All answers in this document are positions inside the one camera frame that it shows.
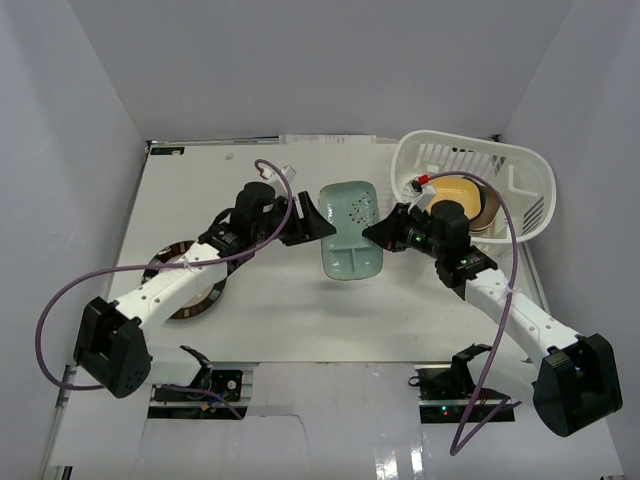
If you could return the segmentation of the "light green rectangular plate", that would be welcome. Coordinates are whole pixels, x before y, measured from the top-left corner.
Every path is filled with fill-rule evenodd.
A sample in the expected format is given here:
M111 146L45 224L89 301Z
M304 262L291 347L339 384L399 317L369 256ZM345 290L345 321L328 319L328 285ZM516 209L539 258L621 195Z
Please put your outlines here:
M383 250L363 236L380 220L377 193L366 181L348 181L325 186L318 207L336 233L321 240L323 270L337 281L369 279L383 267Z

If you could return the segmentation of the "yellow square plate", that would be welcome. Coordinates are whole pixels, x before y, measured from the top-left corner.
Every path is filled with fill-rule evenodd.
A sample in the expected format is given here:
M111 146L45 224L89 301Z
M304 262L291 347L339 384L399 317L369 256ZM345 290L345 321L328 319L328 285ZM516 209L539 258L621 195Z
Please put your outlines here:
M479 213L480 200L478 185L462 177L445 176L435 178L430 183L436 188L437 196L432 207L440 201L459 203L469 220L473 220Z

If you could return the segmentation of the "brown square plate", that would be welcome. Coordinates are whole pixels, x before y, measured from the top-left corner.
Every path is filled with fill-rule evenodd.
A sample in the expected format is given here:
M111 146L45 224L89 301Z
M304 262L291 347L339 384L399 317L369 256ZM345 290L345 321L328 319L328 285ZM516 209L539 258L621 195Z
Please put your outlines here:
M487 187L485 189L487 194L485 211L480 217L474 218L470 222L470 232L476 235L483 234L492 226L501 208L501 203L496 193Z

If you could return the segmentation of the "round dark mirrored plate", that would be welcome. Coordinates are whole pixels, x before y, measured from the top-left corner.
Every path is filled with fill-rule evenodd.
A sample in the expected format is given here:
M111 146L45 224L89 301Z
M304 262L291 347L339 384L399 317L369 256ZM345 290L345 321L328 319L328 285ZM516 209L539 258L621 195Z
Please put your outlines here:
M150 265L173 263L194 243L193 240L183 240L172 243L157 252L149 261ZM212 286L209 286L199 294L190 299L183 307L177 310L171 317L171 320L183 321L192 319L206 310L210 309L221 297L226 287L226 280L222 280Z

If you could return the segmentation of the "dark blue leaf plate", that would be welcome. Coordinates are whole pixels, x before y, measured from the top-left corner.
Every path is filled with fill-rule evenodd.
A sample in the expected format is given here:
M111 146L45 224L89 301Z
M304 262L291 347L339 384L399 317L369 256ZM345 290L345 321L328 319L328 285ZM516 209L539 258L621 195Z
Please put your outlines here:
M478 215L475 218L480 217L486 208L486 202L487 202L487 194L486 194L486 189L484 186L478 186L478 191L479 191L479 200L480 200L480 210Z

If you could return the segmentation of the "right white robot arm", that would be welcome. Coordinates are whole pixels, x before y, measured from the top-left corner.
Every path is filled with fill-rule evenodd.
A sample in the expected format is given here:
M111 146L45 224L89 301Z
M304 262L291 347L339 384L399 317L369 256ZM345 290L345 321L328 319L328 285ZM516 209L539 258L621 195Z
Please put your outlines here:
M623 405L614 351L601 335L584 336L518 293L497 263L472 245L461 205L439 201L429 213L398 203L363 235L390 252L413 249L434 258L441 282L496 322L526 353L499 357L477 344L436 376L442 388L472 399L486 387L533 405L542 422L567 437Z

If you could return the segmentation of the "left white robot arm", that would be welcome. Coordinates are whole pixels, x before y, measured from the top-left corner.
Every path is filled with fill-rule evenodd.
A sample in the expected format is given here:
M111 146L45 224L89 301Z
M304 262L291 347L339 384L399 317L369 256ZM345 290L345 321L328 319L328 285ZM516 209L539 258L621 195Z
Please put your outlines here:
M74 359L116 398L144 384L174 384L188 398L202 398L212 378L204 355L186 346L154 347L152 332L195 296L224 286L257 245L279 240L295 246L335 232L307 192L290 200L266 183L250 182L228 213L151 280L112 302L96 298L85 307Z

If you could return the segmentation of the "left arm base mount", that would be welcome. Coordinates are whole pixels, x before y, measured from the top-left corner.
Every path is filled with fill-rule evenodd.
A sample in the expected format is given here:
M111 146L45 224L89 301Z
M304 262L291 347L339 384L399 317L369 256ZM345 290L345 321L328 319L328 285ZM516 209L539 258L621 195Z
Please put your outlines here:
M149 419L242 420L251 396L251 374L243 370L207 370L189 387L154 388Z

